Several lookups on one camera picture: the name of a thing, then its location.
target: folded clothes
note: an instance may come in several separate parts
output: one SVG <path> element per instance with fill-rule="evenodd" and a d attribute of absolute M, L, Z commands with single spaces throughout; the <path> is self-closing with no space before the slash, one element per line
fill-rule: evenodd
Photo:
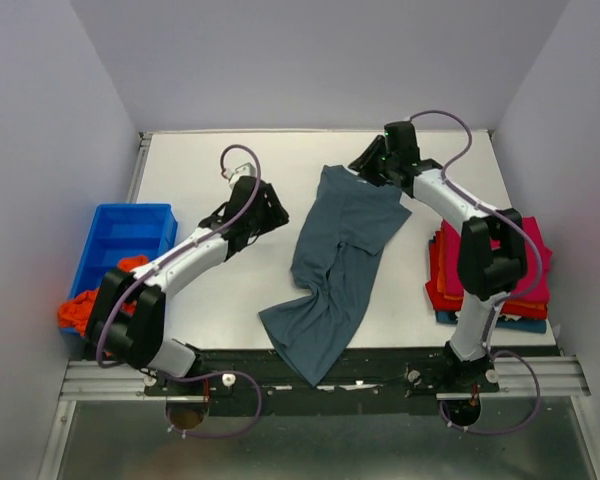
<path fill-rule="evenodd" d="M 522 227 L 524 231 L 531 237 L 540 251 L 542 259 L 542 279 L 538 286 L 519 300 L 534 303 L 549 302 L 549 283 L 547 280 L 547 272 L 549 271 L 549 261 L 551 260 L 552 252 L 549 250 L 542 240 L 540 228 L 536 219 L 533 217 L 525 217 L 522 219 Z M 458 255 L 460 253 L 460 235 L 446 221 L 442 222 L 442 232 L 444 235 L 444 272 L 445 272 L 445 291 L 447 295 L 462 296 L 464 289 L 458 277 Z M 492 246 L 497 246 L 497 242 L 492 242 Z M 527 274 L 518 282 L 513 293 L 519 293 L 531 286 L 535 279 L 538 265 L 536 264 L 535 255 L 531 247 L 525 242 L 525 252 L 527 254 Z"/>
<path fill-rule="evenodd" d="M 449 300 L 437 289 L 438 284 L 438 264 L 439 258 L 438 245 L 435 241 L 429 243 L 429 271 L 431 280 L 425 284 L 427 294 L 431 300 L 434 310 L 445 312 L 458 312 L 462 308 L 462 299 Z M 547 306 L 541 305 L 538 308 L 527 308 L 515 303 L 505 302 L 502 307 L 502 313 L 506 315 L 519 315 L 525 318 L 544 320 L 547 318 Z"/>
<path fill-rule="evenodd" d="M 436 321 L 445 325 L 456 325 L 458 316 L 455 312 L 436 312 Z M 496 322 L 496 328 L 508 328 L 530 333 L 546 333 L 547 322 L 539 322 L 532 318 L 518 316 L 500 315 Z"/>
<path fill-rule="evenodd" d="M 130 272 L 134 268 L 141 267 L 147 263 L 149 263 L 149 258 L 146 255 L 138 255 L 137 257 L 123 258 L 118 262 L 118 268 L 125 272 Z M 97 288 L 95 290 L 87 290 L 60 305 L 57 312 L 58 326 L 60 328 L 73 328 L 84 337 L 84 332 L 87 329 L 89 316 L 91 315 L 91 310 L 93 310 L 93 304 L 96 301 L 97 295 Z M 125 304 L 122 308 L 127 313 L 133 313 L 135 305 Z"/>
<path fill-rule="evenodd" d="M 411 214 L 401 195 L 342 166 L 322 170 L 291 265 L 294 283 L 309 295 L 260 312 L 278 354 L 313 386 L 364 317 L 383 248 Z"/>

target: gray wall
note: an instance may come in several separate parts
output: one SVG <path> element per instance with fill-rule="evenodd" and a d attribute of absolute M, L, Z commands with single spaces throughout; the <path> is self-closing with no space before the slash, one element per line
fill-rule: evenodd
<path fill-rule="evenodd" d="M 551 319 L 600 420 L 600 0 L 567 6 L 495 135 L 514 204 L 554 249 Z"/>
<path fill-rule="evenodd" d="M 377 128 L 431 107 L 493 128 L 567 0 L 72 3 L 136 126 L 168 130 Z"/>
<path fill-rule="evenodd" d="M 137 143 L 69 3 L 0 1 L 0 479 L 37 477 L 67 358 L 55 310 Z"/>

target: white tabletop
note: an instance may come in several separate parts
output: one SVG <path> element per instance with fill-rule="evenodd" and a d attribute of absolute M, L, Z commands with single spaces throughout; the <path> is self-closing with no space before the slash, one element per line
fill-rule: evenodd
<path fill-rule="evenodd" d="M 179 222 L 178 241 L 200 219 L 228 200 L 220 177 L 220 152 L 231 143 L 251 147 L 262 163 L 262 177 L 273 184 L 288 225 L 268 233 L 228 262 L 182 290 L 168 305 L 165 333 L 201 349 L 271 348 L 258 318 L 264 308 L 306 294 L 293 285 L 289 267 L 296 241 L 315 199 L 323 165 L 347 165 L 378 132 L 370 131 L 227 131 L 154 134 L 137 202 L 170 203 Z M 465 144 L 461 132 L 419 132 L 423 158 L 444 163 Z M 227 156 L 228 166 L 249 160 L 246 153 Z M 465 158 L 451 176 L 481 199 L 509 207 L 491 142 L 476 132 Z M 387 245 L 371 302 L 350 348 L 439 347 L 453 326 L 440 325 L 424 284 L 429 278 L 427 242 L 441 218 L 425 205 L 403 196 L 413 212 Z M 496 329 L 493 345 L 554 345 L 546 334 Z"/>

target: blue plastic bin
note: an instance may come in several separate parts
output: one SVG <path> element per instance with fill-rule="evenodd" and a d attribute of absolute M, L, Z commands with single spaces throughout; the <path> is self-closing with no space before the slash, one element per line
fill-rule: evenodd
<path fill-rule="evenodd" d="M 178 222 L 169 204 L 111 203 L 98 206 L 69 299 L 100 286 L 105 273 L 125 257 L 149 260 L 173 247 Z M 77 333 L 73 328 L 64 332 Z"/>

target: screw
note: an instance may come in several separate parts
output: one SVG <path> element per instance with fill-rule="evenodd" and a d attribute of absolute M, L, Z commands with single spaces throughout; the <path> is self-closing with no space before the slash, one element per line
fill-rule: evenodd
<path fill-rule="evenodd" d="M 494 369 L 489 369 L 485 372 L 485 378 L 489 383 L 498 383 L 499 375 Z"/>
<path fill-rule="evenodd" d="M 420 372 L 417 370 L 411 370 L 407 375 L 407 380 L 415 385 L 419 384 L 422 381 L 420 378 Z"/>

